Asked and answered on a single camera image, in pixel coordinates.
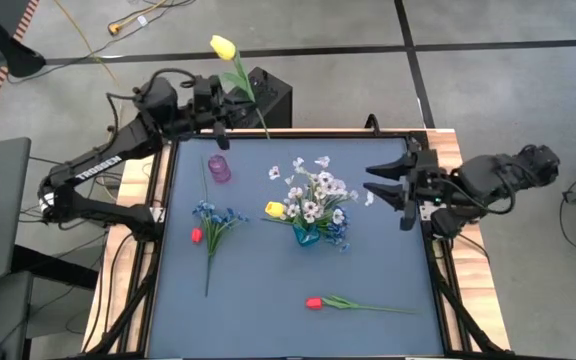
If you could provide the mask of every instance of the tripod leg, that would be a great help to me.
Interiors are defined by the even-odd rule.
[[[32,75],[46,65],[41,54],[13,39],[1,24],[0,51],[8,63],[8,72],[14,77]]]

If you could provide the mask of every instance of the gray floor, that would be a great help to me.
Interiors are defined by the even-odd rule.
[[[62,3],[93,47],[110,39],[108,22],[142,6],[135,0]],[[576,39],[576,0],[408,0],[405,6],[416,44]],[[206,52],[213,33],[236,40],[242,49],[403,43],[390,0],[197,0],[170,10],[104,55]],[[41,1],[24,42],[48,58],[86,53],[75,30],[48,0]],[[561,192],[576,178],[576,47],[427,52],[418,57],[436,126],[457,129],[464,157],[516,152],[527,143],[547,144],[560,156],[555,184],[521,193],[513,213],[485,219],[482,230],[513,349],[576,358],[576,250],[564,242],[557,220]],[[246,65],[261,66],[294,87],[295,126],[358,127],[370,112],[384,127],[423,126],[403,53],[256,58]],[[164,66],[203,75],[229,69],[219,60],[111,68],[125,93]],[[116,90],[97,65],[71,66],[23,85],[6,84],[0,93],[0,139],[29,136],[34,155],[69,159],[103,141],[111,121],[105,91]],[[187,95],[180,91],[180,98]],[[126,111],[133,111],[128,104]],[[35,184],[48,168],[31,164],[25,204],[35,204]],[[95,196],[105,197],[99,189]],[[565,223],[576,240],[576,207],[566,208]],[[17,241],[59,253],[99,232],[94,226],[60,232],[30,224],[20,228]],[[89,265],[95,256],[90,250],[80,261]],[[69,300],[69,310],[60,314],[63,322],[85,309],[88,299]],[[54,318],[58,316],[44,322],[53,326]],[[36,342],[33,358],[77,352],[80,336],[59,336]]]

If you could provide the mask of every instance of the white flower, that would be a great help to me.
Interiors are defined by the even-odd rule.
[[[312,202],[312,201],[306,201],[303,204],[303,209],[304,214],[310,214],[310,215],[314,215],[317,213],[317,211],[319,211],[319,206],[317,206],[316,203]]]
[[[306,220],[308,224],[312,224],[315,222],[315,216],[313,214],[305,214],[304,220]]]
[[[321,218],[322,216],[324,216],[324,207],[323,206],[319,206],[319,208],[317,209],[317,212],[314,214],[316,219]]]
[[[296,168],[298,168],[298,167],[301,167],[301,164],[303,164],[303,163],[304,163],[304,159],[302,159],[302,158],[297,158],[297,160],[295,160],[295,161],[292,162],[292,166],[294,166],[295,169],[296,169]]]
[[[317,188],[317,190],[315,190],[315,197],[319,200],[323,199],[326,197],[326,191],[324,191],[324,189],[322,188]]]
[[[292,204],[292,205],[288,206],[288,210],[286,210],[286,215],[293,218],[293,217],[299,215],[300,212],[301,212],[301,210],[299,209],[299,205]]]
[[[332,184],[333,180],[335,180],[332,174],[326,171],[320,172],[317,177],[319,178],[319,184],[321,185],[326,185],[328,183]]]
[[[338,190],[346,190],[346,183],[341,179],[335,179],[333,181],[333,184],[335,185],[335,188],[337,188]]]
[[[268,171],[268,176],[270,180],[275,180],[276,178],[280,177],[279,175],[279,166],[273,166],[270,171]]]
[[[370,206],[370,204],[372,204],[375,201],[375,194],[371,193],[370,191],[368,191],[368,194],[366,194],[366,206]]]
[[[321,184],[319,189],[323,190],[323,192],[326,194],[336,195],[335,194],[335,190],[336,190],[335,185],[332,182],[327,182],[327,183]]]
[[[304,191],[300,187],[291,188],[290,192],[288,192],[288,198],[289,199],[298,198],[298,197],[301,197],[301,195],[303,195],[303,194],[304,194]]]
[[[341,209],[335,209],[335,211],[332,213],[332,222],[337,225],[341,225],[341,223],[344,222],[344,219],[344,212],[341,211]]]
[[[321,166],[324,169],[328,167],[329,162],[330,158],[328,156],[320,157],[317,160],[315,160],[315,164]]]

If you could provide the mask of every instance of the yellow flower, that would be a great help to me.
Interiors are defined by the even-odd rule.
[[[280,217],[284,214],[284,204],[269,202],[268,205],[266,205],[266,214],[272,217]]]
[[[237,47],[235,44],[219,35],[212,36],[210,46],[212,46],[222,60],[230,61],[235,58],[235,54],[237,53]]]

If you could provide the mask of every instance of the yellow cable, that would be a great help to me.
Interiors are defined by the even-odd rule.
[[[81,36],[81,39],[84,41],[84,43],[86,43],[86,47],[88,48],[88,51],[90,51],[90,53],[92,54],[93,59],[95,59],[95,61],[97,61],[99,64],[101,64],[101,66],[104,67],[104,69],[106,70],[106,72],[108,73],[108,75],[110,75],[110,77],[112,78],[112,81],[115,83],[115,86],[117,86],[117,89],[119,89],[121,91],[121,85],[119,84],[119,80],[117,79],[117,77],[115,76],[115,74],[110,70],[110,68],[103,62],[101,61],[101,59],[95,54],[95,51],[92,49],[92,47],[90,46],[90,43],[88,42],[88,39],[86,38],[86,35],[84,35],[83,31],[81,31],[81,28],[79,27],[79,25],[77,25],[77,23],[75,22],[75,20],[72,18],[72,16],[70,16],[70,13],[68,12],[68,10],[66,10],[66,8],[63,7],[63,5],[61,5],[61,3],[59,2],[59,0],[53,0],[55,2],[55,4],[57,4],[57,6],[59,6],[59,8],[61,9],[61,11],[64,13],[64,15],[66,15],[66,17],[68,18],[68,20],[70,21],[70,23],[72,24],[72,26],[75,27],[75,29],[77,29],[77,32],[79,33],[79,36]],[[120,103],[119,104],[119,127],[121,128],[121,118],[123,115],[123,105]],[[104,188],[104,190],[106,191],[106,194],[108,196],[110,196],[111,199],[113,199],[114,201],[117,201],[117,198],[114,197],[110,191],[108,191],[108,188],[106,187],[106,181],[104,180],[104,178],[101,178],[101,184],[102,187]]]
[[[144,10],[144,11],[142,11],[142,12],[139,12],[139,13],[137,13],[137,14],[129,17],[128,19],[125,19],[125,20],[123,20],[123,21],[121,21],[121,22],[119,22],[119,23],[115,23],[115,24],[112,24],[112,25],[117,25],[117,26],[118,26],[117,31],[119,31],[119,29],[121,29],[123,26],[125,26],[125,25],[127,25],[127,24],[129,24],[129,23],[131,23],[131,22],[133,22],[133,21],[135,21],[135,19],[137,19],[138,17],[140,17],[140,16],[142,16],[142,15],[146,15],[146,14],[148,14],[149,12],[155,10],[156,8],[158,8],[158,7],[160,7],[161,5],[163,5],[166,1],[168,1],[168,0],[161,0],[160,2],[156,3],[155,5],[149,7],[148,9],[146,9],[146,10]]]

